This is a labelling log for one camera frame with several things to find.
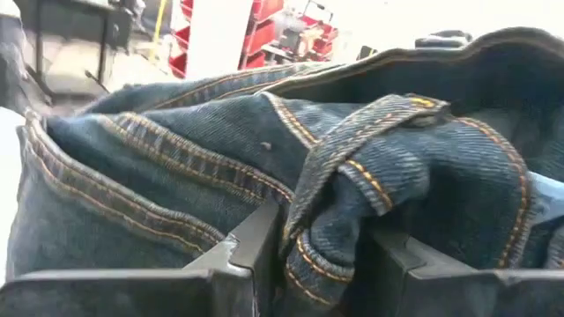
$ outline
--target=denim fabric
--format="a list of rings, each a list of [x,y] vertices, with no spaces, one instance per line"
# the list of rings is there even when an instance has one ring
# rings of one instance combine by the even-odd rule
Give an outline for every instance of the denim fabric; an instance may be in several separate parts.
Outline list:
[[[546,204],[529,170],[564,181],[563,48],[508,29],[461,50],[131,87],[75,117],[30,116],[8,278],[180,268],[266,198],[286,212],[282,316],[377,305],[358,288],[343,300],[369,283],[355,276],[367,222],[477,269],[552,268],[564,235],[559,218],[536,223]]]
[[[19,114],[29,108],[22,88],[26,77],[23,57],[25,38],[19,18],[0,13],[0,107]]]

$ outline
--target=blue denim jeans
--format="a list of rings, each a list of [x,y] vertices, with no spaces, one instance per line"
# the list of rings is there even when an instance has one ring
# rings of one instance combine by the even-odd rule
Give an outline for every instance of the blue denim jeans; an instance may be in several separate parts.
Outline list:
[[[369,224],[476,269],[557,268],[563,48],[507,29],[463,50],[143,85],[73,117],[30,115],[8,278],[181,268],[268,198],[286,212],[284,316],[352,313]]]

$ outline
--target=seam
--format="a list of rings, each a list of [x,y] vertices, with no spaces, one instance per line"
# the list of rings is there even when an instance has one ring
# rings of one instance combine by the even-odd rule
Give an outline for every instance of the seam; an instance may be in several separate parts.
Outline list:
[[[388,210],[391,210],[392,207],[394,206],[394,203],[391,201],[391,198],[388,195],[388,193],[382,188],[380,182],[374,176],[372,176],[372,174],[369,173],[364,166],[359,164],[357,161],[348,159],[346,163],[354,166],[357,170],[359,170],[360,174],[362,174],[362,176],[364,176],[364,178],[367,179],[367,181],[376,189],[376,191],[383,198],[384,203],[386,204],[386,208]]]
[[[304,259],[304,261],[307,262],[315,271],[317,271],[318,273],[321,273],[322,275],[324,275],[324,276],[326,276],[326,277],[328,277],[328,278],[334,279],[334,280],[339,281],[339,282],[347,282],[347,283],[348,283],[348,282],[351,282],[351,281],[353,280],[352,278],[347,277],[347,276],[336,276],[336,275],[333,275],[333,274],[329,273],[328,271],[326,271],[325,269],[322,269],[322,268],[318,267],[318,266],[314,263],[314,261],[311,260],[311,259],[309,258],[309,256],[306,254],[306,251],[305,251],[304,248],[303,248],[303,242],[301,241],[300,238],[297,239],[297,242],[298,242],[298,250],[299,250],[300,253],[301,253],[301,257],[302,257],[302,258]]]
[[[461,55],[460,56],[456,56],[456,57],[452,57],[452,56],[448,56],[448,57],[440,57],[440,58],[433,58],[433,57],[424,57],[424,56],[401,56],[401,57],[396,57],[396,56],[392,56],[392,57],[388,57],[387,59],[384,58],[382,60],[380,60],[377,63],[369,63],[370,59],[367,59],[365,63],[367,63],[366,66],[364,67],[360,67],[358,70],[350,73],[350,74],[342,74],[340,76],[336,76],[336,77],[321,77],[318,80],[315,80],[315,78],[313,80],[307,81],[307,79],[303,79],[304,81],[302,83],[294,83],[294,85],[290,85],[288,87],[286,87],[284,89],[284,87],[282,87],[281,90],[278,91],[278,93],[284,93],[284,92],[288,92],[292,89],[295,89],[296,86],[299,86],[300,88],[306,88],[306,87],[310,87],[312,85],[322,85],[325,83],[329,83],[331,81],[334,80],[339,80],[339,79],[345,79],[345,78],[349,78],[349,77],[353,77],[353,76],[357,76],[359,74],[365,73],[369,70],[375,70],[376,68],[380,68],[384,65],[387,65],[389,63],[396,63],[396,62],[438,62],[438,63],[450,63],[450,62],[461,62],[463,60],[467,60],[470,59],[471,57],[474,57],[476,53],[478,53],[480,50],[483,49],[487,49],[487,48],[491,48],[494,47],[496,45],[499,44],[528,44],[531,45],[535,48],[541,48],[544,50],[549,51],[552,54],[555,54],[558,57],[562,57],[563,54],[556,50],[556,49],[552,49],[549,48],[543,44],[539,44],[535,41],[531,41],[531,40],[527,40],[524,38],[521,39],[514,39],[514,38],[510,38],[510,39],[504,39],[503,41],[494,41],[492,43],[487,43],[488,45],[482,45],[482,46],[477,46],[477,47],[473,47],[470,46],[468,48],[472,48],[472,49],[463,49],[461,50]]]
[[[218,183],[218,184],[222,184],[225,186],[228,186],[232,189],[236,189],[238,191],[241,191],[243,193],[246,193],[247,195],[250,195],[252,197],[254,197],[255,199],[262,201],[264,200],[264,198],[262,198],[261,196],[251,192],[250,190],[246,189],[246,188],[242,188],[238,185],[233,184],[230,181],[223,181],[223,180],[219,180],[215,177],[206,175],[204,173],[200,173],[195,169],[192,169],[188,166],[186,166],[183,163],[177,162],[176,160],[168,157],[166,154],[162,154],[159,151],[157,151],[155,148],[153,148],[152,146],[150,146],[149,144],[145,143],[143,140],[139,139],[136,136],[131,135],[131,133],[128,133],[127,130],[123,129],[122,127],[118,126],[117,124],[115,124],[113,121],[111,121],[109,118],[102,116],[100,118],[100,123],[103,127],[107,128],[107,129],[111,129],[115,132],[117,132],[121,137],[124,137],[126,139],[129,139],[130,141],[132,141],[137,147],[140,147],[141,150],[145,150],[148,151],[149,153],[151,153],[153,156],[156,156],[158,159],[162,159],[165,162],[167,162],[168,164],[171,164],[173,166],[175,166],[176,168],[180,169],[181,171],[184,171],[186,173],[189,174],[193,174],[195,176],[201,177],[205,180],[208,180],[212,183]]]
[[[172,98],[170,100],[163,101],[163,102],[159,103],[157,106],[153,107],[152,110],[158,109],[158,108],[170,105],[173,102],[188,98],[190,96],[193,96],[197,92],[201,92],[202,90],[204,90],[206,88],[210,88],[214,85],[219,85],[221,83],[226,82],[227,80],[235,80],[235,79],[240,79],[240,78],[245,78],[245,77],[251,77],[251,76],[256,75],[256,74],[271,73],[271,72],[275,72],[275,71],[278,71],[278,70],[289,70],[294,66],[295,65],[288,65],[286,67],[279,67],[279,68],[275,68],[275,69],[269,68],[267,70],[249,71],[249,72],[244,72],[242,74],[234,74],[234,75],[231,75],[231,76],[223,77],[223,78],[220,78],[220,79],[213,81],[209,84],[202,85],[202,86],[199,86],[197,88],[194,88],[193,90],[190,90],[189,92],[186,92],[186,93],[184,93],[184,94],[182,94],[178,97]]]
[[[91,185],[95,186],[95,187],[98,188],[99,190],[102,190],[102,191],[106,192],[106,193],[107,193],[108,195],[110,195],[110,196],[113,195],[113,196],[117,196],[117,197],[121,198],[125,203],[127,203],[127,204],[128,204],[130,207],[132,207],[133,209],[135,209],[135,210],[136,210],[136,209],[142,210],[146,216],[149,216],[149,217],[152,217],[152,218],[154,218],[154,219],[158,219],[158,220],[167,222],[167,223],[169,223],[169,224],[180,225],[180,226],[183,226],[183,227],[185,227],[185,228],[187,228],[187,229],[194,230],[194,231],[196,231],[196,232],[198,232],[198,233],[201,233],[201,234],[202,234],[203,236],[205,236],[210,242],[216,243],[216,244],[219,243],[219,240],[217,240],[215,237],[213,237],[212,235],[210,235],[208,232],[202,230],[201,228],[196,227],[196,226],[193,225],[193,224],[186,223],[186,222],[182,222],[182,221],[178,221],[178,220],[173,220],[173,219],[170,219],[170,218],[167,218],[167,217],[162,217],[161,215],[155,214],[155,213],[153,213],[152,211],[148,210],[146,207],[141,206],[139,203],[132,202],[130,199],[128,199],[128,198],[125,197],[124,195],[119,194],[119,193],[114,193],[114,192],[110,191],[109,188],[107,188],[107,187],[105,187],[105,186],[99,184],[98,182],[96,182],[96,181],[90,179],[89,177],[83,175],[81,172],[76,171],[74,168],[69,167],[69,166],[67,166],[64,162],[62,162],[62,160],[60,160],[55,154],[51,153],[51,152],[48,150],[48,147],[47,147],[45,144],[43,144],[43,143],[35,136],[35,132],[33,131],[33,129],[32,129],[32,135],[33,135],[33,138],[35,138],[37,145],[43,148],[43,151],[44,151],[44,153],[45,153],[46,155],[50,156],[51,159],[53,159],[55,163],[57,163],[58,165],[60,165],[63,169],[68,170],[68,171],[69,171],[71,174],[73,174],[75,177],[77,177],[77,178],[79,178],[79,179],[82,179],[83,181],[86,181],[86,182],[90,183]],[[46,172],[48,172],[56,181],[59,181],[59,180],[57,180],[57,179],[55,178],[55,176],[48,170],[47,166],[45,166],[45,163],[43,162],[43,160],[41,159],[41,157],[40,157],[39,155],[37,155],[37,153],[33,150],[33,146],[30,146],[29,149],[30,149],[31,151],[33,151],[33,154],[35,155],[35,157],[41,162],[42,166],[44,167],[44,170],[45,170]],[[59,182],[60,182],[62,185],[66,186],[66,187],[69,187],[68,185],[64,184],[62,181],[59,181]],[[76,190],[77,192],[81,193],[82,195],[85,195],[85,196],[90,197],[88,194],[82,193],[82,192],[79,191],[78,189],[75,189],[75,188],[72,188],[72,189]],[[103,203],[98,202],[98,201],[95,200],[94,198],[92,198],[92,200],[94,200],[96,204],[104,205]],[[117,213],[123,215],[124,217],[127,217],[127,216],[125,216],[124,214],[122,214],[121,212],[119,212],[119,211],[117,211],[117,210],[116,210],[115,212],[117,212]]]
[[[282,79],[273,80],[273,81],[270,81],[270,82],[267,82],[267,83],[261,83],[261,84],[253,85],[253,86],[250,86],[250,87],[243,87],[243,88],[240,88],[240,89],[231,91],[231,92],[226,92],[226,93],[222,94],[221,96],[216,97],[216,98],[214,98],[214,99],[212,99],[212,100],[219,100],[219,99],[225,98],[225,97],[227,97],[227,96],[234,95],[234,94],[236,94],[236,93],[238,93],[238,92],[247,92],[247,91],[253,91],[253,90],[255,90],[255,89],[260,89],[261,87],[264,87],[264,86],[267,86],[267,85],[276,84],[276,83],[279,82],[280,80],[282,80]]]
[[[229,163],[229,162],[224,162],[221,161],[217,158],[213,158],[213,157],[206,157],[204,154],[198,153],[197,151],[193,151],[191,150],[188,145],[186,145],[186,141],[184,141],[180,136],[177,136],[176,134],[172,135],[173,132],[164,132],[165,128],[158,126],[155,127],[154,125],[156,125],[156,123],[150,122],[148,119],[139,116],[139,115],[135,115],[135,114],[131,114],[131,113],[126,113],[124,114],[124,116],[128,117],[130,120],[132,120],[133,122],[139,124],[140,126],[150,130],[152,133],[158,135],[158,136],[163,136],[165,137],[168,141],[170,141],[172,144],[176,145],[177,147],[185,150],[187,153],[192,154],[196,157],[199,157],[203,160],[207,160],[211,163],[215,163],[217,165],[220,166],[226,166],[226,167],[230,167],[233,168],[234,170],[240,172],[240,173],[244,173],[245,175],[253,178],[254,180],[264,184],[265,186],[272,188],[274,190],[276,190],[277,192],[279,192],[289,203],[292,202],[292,198],[290,198],[290,195],[283,190],[282,188],[276,186],[275,184],[267,181],[265,178],[261,177],[261,176],[257,176],[249,171],[246,171],[245,169],[236,166],[235,164]]]
[[[505,154],[508,156],[509,160],[511,161],[511,165],[513,165],[516,168],[517,172],[519,173],[519,182],[521,188],[521,204],[517,211],[515,224],[513,226],[513,229],[511,230],[511,234],[509,235],[508,242],[504,247],[503,252],[501,253],[501,258],[498,262],[498,266],[500,268],[503,268],[507,264],[509,252],[511,251],[511,249],[514,247],[514,244],[516,243],[517,235],[520,235],[524,228],[523,218],[525,216],[525,211],[529,206],[525,171],[521,166],[522,163],[520,163],[521,159],[519,159],[519,154],[515,153],[515,150],[512,150],[507,145],[505,145],[500,140],[500,138],[494,135],[494,133],[489,128],[484,127],[482,124],[479,124],[478,122],[475,122],[474,120],[470,120],[467,118],[458,119],[457,121],[480,130],[495,144],[499,145],[501,149],[505,152]]]
[[[300,288],[306,295],[308,295],[309,298],[326,306],[331,305],[331,302],[329,302],[329,300],[324,299],[321,296],[315,295],[313,292],[308,290],[304,285],[302,285],[300,281],[298,281],[296,275],[293,274],[292,269],[290,268],[290,264],[288,263],[286,263],[286,273],[288,274],[288,277],[290,277],[290,279],[292,280],[293,284],[296,285],[298,288]]]
[[[313,144],[316,144],[316,143],[319,142],[319,140],[317,140],[317,139],[311,134],[311,132],[309,132],[309,131],[298,121],[298,119],[290,112],[290,110],[286,107],[286,105],[284,104],[284,102],[283,102],[283,100],[282,100],[281,98],[278,98],[278,97],[276,97],[276,96],[273,95],[273,94],[266,94],[266,97],[267,97],[268,100],[271,101],[272,104],[276,105],[276,107],[277,107],[278,109],[280,109],[280,110],[282,110],[284,113],[286,113],[286,118],[289,119],[289,120],[293,123],[293,125],[294,125],[294,127],[295,127],[296,129],[298,129],[298,130],[301,131],[302,136],[304,136],[304,137],[306,137],[307,139],[309,139]],[[361,171],[361,175],[362,175],[364,178],[366,178],[366,179],[370,182],[370,184],[372,184],[372,185],[374,186],[374,188],[377,190],[377,192],[382,196],[382,198],[383,198],[383,200],[384,200],[384,203],[386,203],[386,206],[387,206],[389,209],[391,209],[391,208],[393,207],[393,202],[391,201],[391,199],[390,199],[390,197],[388,196],[388,194],[386,194],[386,192],[382,189],[382,186],[380,186],[380,183],[378,182],[378,180],[377,180],[374,176],[372,176],[372,174],[369,173],[369,172],[367,171],[367,169],[366,169],[361,163],[359,163],[359,162],[357,162],[357,161],[355,161],[355,160],[352,160],[352,159],[348,159],[346,162],[348,162],[349,164],[352,164],[355,168],[357,168],[357,169],[359,169],[359,170]],[[319,268],[319,267],[315,264],[315,262],[314,262],[312,259],[310,259],[310,258],[308,257],[308,255],[306,254],[305,250],[303,249],[303,245],[302,245],[300,239],[297,239],[297,246],[298,246],[298,251],[300,252],[302,258],[304,259],[304,261],[306,261],[306,262],[309,264],[309,266],[310,266],[313,270],[317,271],[318,273],[320,273],[320,274],[322,274],[322,275],[324,275],[324,276],[326,276],[326,277],[328,277],[328,278],[331,278],[331,279],[334,279],[334,280],[337,280],[337,281],[340,281],[340,282],[350,282],[350,281],[351,281],[350,278],[347,278],[347,277],[344,277],[344,276],[335,276],[335,275],[332,275],[331,273],[325,271],[324,269]],[[295,280],[295,278],[292,278],[292,280],[294,280],[294,283],[295,283],[296,285],[298,285],[302,290],[304,290],[304,291],[306,292],[306,294],[308,294],[308,290],[305,290],[305,288],[301,287],[301,285],[299,284],[299,282],[298,282],[297,280]]]
[[[317,70],[317,68],[314,68],[314,69],[305,69],[305,70],[296,72],[295,74],[293,74],[293,75],[290,76],[290,77],[298,77],[298,76],[302,76],[302,75],[307,75],[310,71],[313,72],[313,71],[316,71],[316,70]],[[278,82],[280,82],[280,81],[282,81],[282,80],[284,80],[284,79],[285,79],[285,78],[281,78],[281,79],[272,80],[272,81],[266,82],[266,83],[261,83],[261,84],[257,84],[257,85],[252,85],[252,86],[250,86],[250,87],[243,87],[243,88],[240,88],[240,89],[231,91],[231,92],[226,92],[226,93],[220,95],[219,97],[213,98],[212,100],[219,100],[219,99],[221,99],[221,98],[225,98],[225,97],[227,97],[227,96],[231,96],[231,95],[236,94],[236,93],[238,93],[238,92],[247,92],[247,91],[252,91],[252,90],[255,90],[255,89],[260,89],[260,88],[265,87],[265,86],[268,86],[268,85],[276,84],[276,83],[278,83]]]
[[[312,144],[317,143],[317,139],[309,132],[304,126],[296,119],[296,117],[290,112],[290,110],[284,104],[281,98],[277,97],[276,95],[267,93],[265,94],[266,98],[272,103],[275,110],[276,108],[282,110],[286,119],[290,120],[293,126],[302,133],[302,137],[306,137]]]
[[[330,158],[333,158],[333,157],[335,157],[335,156],[337,156],[337,155],[340,155],[340,154],[341,154],[340,151],[342,151],[343,148],[345,148],[347,144],[349,144],[350,142],[354,141],[354,140],[356,139],[356,137],[364,137],[363,134],[365,133],[365,131],[366,131],[367,129],[370,129],[370,127],[376,126],[376,125],[378,125],[378,124],[380,124],[380,123],[384,123],[384,122],[396,122],[396,121],[398,121],[398,120],[391,120],[391,119],[393,119],[393,118],[394,118],[394,115],[393,115],[393,114],[386,114],[386,116],[385,116],[384,118],[375,120],[375,121],[373,121],[372,123],[367,124],[366,126],[364,126],[364,128],[362,128],[362,129],[360,129],[359,131],[357,131],[357,132],[355,133],[355,136],[348,138],[348,139],[346,140],[346,143],[345,143],[345,144],[339,146],[334,152],[332,152],[331,155],[330,155]],[[380,195],[384,194],[383,191],[381,190],[382,187],[380,186],[380,183],[375,180],[375,178],[372,176],[372,174],[369,173],[369,172],[367,171],[367,169],[366,169],[363,165],[361,165],[359,162],[357,162],[357,161],[355,161],[355,160],[352,160],[352,159],[348,159],[346,162],[348,162],[348,161],[351,161],[350,163],[353,164],[353,166],[355,166],[355,168],[357,168],[357,169],[360,168],[360,170],[364,172],[364,173],[362,173],[361,175],[362,175],[365,179],[367,179],[367,181],[369,181],[370,184],[372,184],[372,186],[376,189],[376,192],[377,192],[378,194],[380,194]],[[390,209],[391,209],[391,207],[393,207],[393,203],[391,202],[391,199],[390,199]],[[301,234],[301,233],[303,232],[303,230],[304,230],[304,228],[298,229],[296,232],[294,232],[294,234],[290,235],[290,239],[295,239],[298,234]]]
[[[45,165],[45,162],[41,159],[41,157],[35,152],[35,150],[33,149],[33,146],[29,144],[29,142],[26,142],[26,148],[29,150],[29,152],[40,162],[40,167],[43,170],[43,172],[45,172],[45,175],[47,175],[51,181],[53,183],[55,183],[56,185],[59,186],[59,188],[62,188],[64,190],[67,190],[71,193],[74,193],[75,195],[81,195],[83,196],[86,200],[90,201],[91,203],[97,205],[98,207],[102,208],[103,210],[107,210],[110,213],[113,213],[114,215],[123,218],[124,220],[126,220],[127,222],[129,222],[130,224],[133,224],[135,226],[137,226],[139,229],[150,232],[152,234],[156,234],[159,236],[163,236],[163,237],[168,237],[174,240],[178,240],[180,241],[184,246],[192,248],[192,249],[196,249],[200,254],[204,253],[204,250],[197,244],[188,242],[187,240],[185,240],[184,238],[172,234],[172,233],[167,233],[167,232],[160,232],[157,230],[154,230],[152,228],[149,228],[145,225],[142,225],[140,223],[138,223],[137,221],[135,221],[134,219],[132,219],[131,217],[128,217],[127,215],[125,215],[124,213],[121,213],[118,210],[115,210],[111,207],[108,207],[107,205],[105,205],[104,203],[99,202],[98,200],[96,200],[95,198],[89,196],[87,193],[84,193],[76,188],[73,188],[65,183],[63,183],[62,181],[58,180],[52,173],[51,171],[49,171],[49,169],[47,168],[47,166]],[[57,164],[61,164],[61,162],[59,162],[57,159],[55,159],[55,162]]]

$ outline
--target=red shelf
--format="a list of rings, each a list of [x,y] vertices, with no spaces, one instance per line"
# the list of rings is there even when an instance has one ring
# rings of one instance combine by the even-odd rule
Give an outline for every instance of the red shelf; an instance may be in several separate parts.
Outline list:
[[[282,9],[284,9],[284,0],[255,0],[251,17],[255,22],[262,23]]]
[[[257,26],[254,33],[245,36],[243,54],[254,55],[262,49],[264,44],[274,41],[276,35],[274,27],[274,21],[267,20]]]
[[[178,46],[183,52],[188,50],[188,43],[190,39],[190,26],[186,26],[183,29],[174,32],[173,34]]]
[[[182,53],[178,56],[168,57],[168,67],[173,72],[173,75],[177,78],[183,79],[186,77],[186,62],[188,61],[188,55]]]
[[[258,53],[250,56],[247,59],[247,64],[245,65],[245,67],[243,69],[253,69],[253,68],[264,67],[265,58],[266,58],[266,54],[263,51],[259,51]]]

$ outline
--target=red shelving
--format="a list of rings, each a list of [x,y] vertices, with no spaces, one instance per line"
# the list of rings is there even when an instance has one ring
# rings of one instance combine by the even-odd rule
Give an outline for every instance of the red shelving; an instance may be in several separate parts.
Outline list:
[[[186,26],[183,29],[174,32],[173,36],[181,50],[186,52],[188,50],[188,42],[190,38],[190,26]]]
[[[265,63],[266,54],[263,51],[259,51],[258,53],[252,55],[247,59],[247,64],[245,64],[245,69],[252,69],[263,67]]]
[[[255,0],[251,8],[249,28],[241,53],[240,69],[263,67],[262,48],[275,39],[275,25],[271,17],[284,9],[284,0]]]
[[[251,9],[251,18],[260,24],[282,9],[284,9],[284,0],[255,0]]]
[[[178,56],[170,56],[168,57],[168,67],[173,72],[173,75],[177,78],[185,78],[186,77],[186,62],[188,61],[188,54],[182,53]]]
[[[245,36],[243,54],[249,56],[256,54],[256,52],[261,50],[264,44],[274,41],[274,36],[274,21],[266,20],[257,26],[253,33]]]

